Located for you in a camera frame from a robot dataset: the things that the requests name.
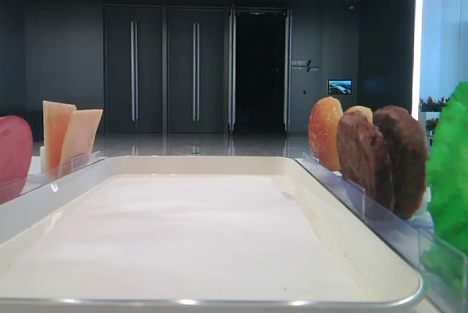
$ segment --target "dark gray door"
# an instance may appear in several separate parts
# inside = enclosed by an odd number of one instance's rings
[[[134,132],[132,120],[132,41],[133,13],[128,8],[105,10],[106,31],[106,117],[109,132]]]
[[[223,132],[224,12],[197,13],[200,108],[198,132]]]
[[[196,131],[196,13],[167,12],[167,128],[169,132]]]
[[[137,24],[137,131],[162,132],[162,11],[135,9]]]
[[[162,11],[107,7],[109,132],[162,132]]]
[[[223,132],[223,11],[169,10],[167,31],[169,132]]]

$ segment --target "reflective floor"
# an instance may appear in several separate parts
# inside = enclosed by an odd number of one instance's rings
[[[39,147],[34,145],[34,155],[39,156]],[[307,136],[228,136],[173,134],[105,134],[98,135],[95,151],[103,156],[127,155],[191,155],[205,156],[285,156],[302,157],[309,150]]]

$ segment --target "screen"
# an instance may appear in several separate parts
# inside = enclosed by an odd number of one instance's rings
[[[329,80],[328,94],[330,95],[350,95],[351,80]]]

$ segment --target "green food model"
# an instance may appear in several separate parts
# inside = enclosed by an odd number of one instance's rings
[[[435,234],[468,254],[468,82],[456,87],[442,111],[426,172]],[[421,255],[421,262],[459,294],[466,294],[462,261],[453,254],[433,246]]]

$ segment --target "dark doorway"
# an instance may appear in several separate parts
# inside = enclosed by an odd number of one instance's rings
[[[236,18],[236,134],[284,134],[285,12]]]

